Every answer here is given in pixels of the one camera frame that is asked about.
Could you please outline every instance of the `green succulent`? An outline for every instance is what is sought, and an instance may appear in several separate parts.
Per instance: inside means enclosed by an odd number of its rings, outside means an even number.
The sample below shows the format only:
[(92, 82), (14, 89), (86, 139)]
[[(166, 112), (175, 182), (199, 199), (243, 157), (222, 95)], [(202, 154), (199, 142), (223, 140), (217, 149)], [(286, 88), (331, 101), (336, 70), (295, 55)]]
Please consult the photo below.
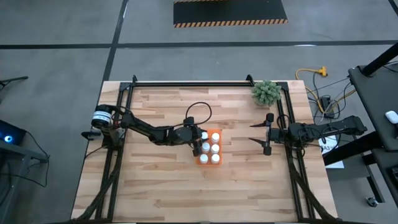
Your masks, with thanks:
[(277, 100), (280, 100), (280, 86), (271, 81), (261, 81), (254, 84), (251, 90), (252, 98), (257, 105), (272, 106)]

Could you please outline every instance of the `black mat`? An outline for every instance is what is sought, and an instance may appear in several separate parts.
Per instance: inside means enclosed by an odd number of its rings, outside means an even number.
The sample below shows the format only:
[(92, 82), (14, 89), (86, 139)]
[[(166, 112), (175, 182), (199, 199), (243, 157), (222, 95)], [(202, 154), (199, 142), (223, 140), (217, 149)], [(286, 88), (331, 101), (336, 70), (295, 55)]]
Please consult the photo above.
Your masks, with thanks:
[(281, 0), (191, 0), (174, 2), (174, 27), (288, 23)]

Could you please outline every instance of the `white plug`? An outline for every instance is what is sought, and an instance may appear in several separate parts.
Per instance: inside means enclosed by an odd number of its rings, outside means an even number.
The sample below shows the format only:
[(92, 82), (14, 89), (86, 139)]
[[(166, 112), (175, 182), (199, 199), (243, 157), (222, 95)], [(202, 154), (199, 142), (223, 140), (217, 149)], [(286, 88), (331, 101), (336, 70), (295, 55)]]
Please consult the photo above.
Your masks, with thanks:
[(386, 117), (392, 124), (398, 124), (398, 114), (395, 111), (388, 111)]

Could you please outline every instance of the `wooden table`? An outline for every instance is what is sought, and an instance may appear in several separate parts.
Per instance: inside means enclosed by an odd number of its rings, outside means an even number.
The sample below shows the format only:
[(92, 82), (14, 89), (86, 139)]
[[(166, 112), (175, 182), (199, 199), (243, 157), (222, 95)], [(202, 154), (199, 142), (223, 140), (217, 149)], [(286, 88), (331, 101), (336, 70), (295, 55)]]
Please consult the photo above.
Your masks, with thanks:
[[(104, 83), (99, 104), (116, 104), (119, 83)], [(303, 81), (288, 83), (296, 122), (313, 123)], [(265, 138), (265, 128), (249, 126), (263, 122), (268, 112), (278, 114), (277, 108), (256, 106), (249, 87), (135, 88), (131, 109), (153, 126), (173, 125), (182, 122), (187, 107), (196, 101), (209, 103), (213, 110), (209, 122), (200, 127), (223, 130), (223, 164), (198, 167), (188, 145), (156, 146), (145, 136), (128, 131), (113, 221), (297, 221), (284, 146), (273, 144), (272, 155), (264, 156), (260, 145), (248, 140)], [(198, 105), (190, 114), (196, 122), (203, 121), (208, 108)], [(87, 153), (100, 145), (100, 140), (90, 142)], [(103, 149), (85, 160), (72, 218), (78, 217), (98, 193), (105, 157)], [(319, 148), (306, 148), (304, 160), (311, 190), (336, 217)]]

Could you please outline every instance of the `yellow cable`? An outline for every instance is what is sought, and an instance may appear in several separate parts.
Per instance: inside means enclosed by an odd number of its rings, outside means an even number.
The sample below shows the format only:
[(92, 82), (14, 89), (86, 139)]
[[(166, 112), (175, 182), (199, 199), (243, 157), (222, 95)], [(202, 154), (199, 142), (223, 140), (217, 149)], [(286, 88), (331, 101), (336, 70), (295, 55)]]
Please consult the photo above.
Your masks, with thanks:
[[(308, 72), (320, 73), (319, 70), (307, 69), (307, 68), (300, 68), (300, 69), (298, 69), (298, 70), (296, 71), (296, 73), (295, 73), (296, 80), (300, 80), (300, 79), (299, 79), (299, 72), (300, 72), (300, 71), (308, 71)], [(315, 94), (311, 89), (309, 89), (307, 86), (306, 86), (305, 88), (313, 95), (313, 97), (315, 97), (315, 100), (317, 101), (319, 110), (320, 110), (322, 113), (324, 113), (324, 112), (323, 112), (323, 109), (322, 109), (322, 106), (321, 106), (321, 103), (319, 102), (319, 99), (318, 99), (318, 97), (316, 96), (316, 94)]]
[[(315, 73), (318, 73), (318, 74), (322, 74), (322, 72), (325, 72), (325, 70), (326, 70), (326, 69), (325, 69), (324, 67), (322, 67), (322, 69), (319, 69), (319, 70), (307, 69), (307, 68), (300, 68), (300, 69), (298, 69), (298, 70), (296, 71), (296, 73), (295, 73), (296, 80), (300, 80), (300, 79), (299, 79), (299, 76), (298, 76), (298, 73), (299, 73), (300, 71), (308, 71), (308, 72), (315, 72)], [(317, 95), (316, 95), (311, 89), (309, 89), (307, 86), (306, 86), (305, 88), (306, 88), (306, 89), (308, 90), (308, 92), (310, 92), (310, 93), (313, 95), (313, 97), (315, 98), (315, 101), (317, 102), (318, 108), (319, 108), (319, 110), (321, 111), (321, 113), (325, 113), (324, 110), (323, 110), (323, 108), (322, 108), (322, 105), (321, 105), (321, 103), (320, 103), (320, 99), (318, 99)], [(348, 92), (348, 93), (345, 94), (344, 96), (340, 97), (340, 98), (336, 101), (336, 103), (330, 108), (330, 110), (327, 111), (327, 112), (333, 111), (333, 109), (338, 105), (338, 103), (339, 103), (341, 100), (343, 100), (344, 98), (347, 98), (347, 97), (351, 96), (351, 95), (352, 95), (353, 93), (355, 93), (355, 92), (356, 92), (356, 90), (351, 90), (350, 92)]]

